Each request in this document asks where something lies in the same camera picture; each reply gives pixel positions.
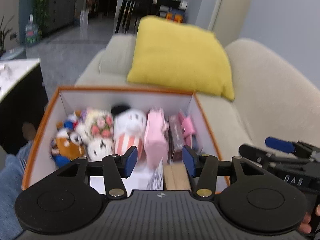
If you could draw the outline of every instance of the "white table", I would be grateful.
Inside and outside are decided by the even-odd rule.
[[[40,59],[1,61],[0,65],[3,63],[10,70],[0,68],[0,145],[7,153],[17,154],[27,143],[23,123],[39,127],[48,97]]]
[[[0,61],[0,67],[2,64],[8,66],[12,74],[9,78],[6,78],[6,73],[0,70],[0,103],[25,76],[40,64],[40,59]]]

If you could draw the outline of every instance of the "black cabinet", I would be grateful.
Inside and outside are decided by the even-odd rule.
[[[43,33],[48,34],[73,23],[76,0],[49,0],[49,24]]]

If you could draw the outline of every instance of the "yellow pillow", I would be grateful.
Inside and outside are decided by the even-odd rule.
[[[140,21],[127,81],[235,97],[228,56],[214,34],[155,16]]]

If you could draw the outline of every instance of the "human hand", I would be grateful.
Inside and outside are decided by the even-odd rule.
[[[316,215],[320,216],[320,204],[316,208]],[[311,232],[311,226],[309,225],[311,221],[311,215],[309,213],[306,213],[306,215],[303,218],[303,221],[301,222],[300,226],[298,227],[298,231],[300,233],[304,234],[310,234]]]

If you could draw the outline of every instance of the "person's leg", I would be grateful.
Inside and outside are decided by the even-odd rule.
[[[0,239],[12,240],[22,232],[14,212],[14,202],[22,192],[21,184],[32,141],[17,155],[8,154],[0,171]]]

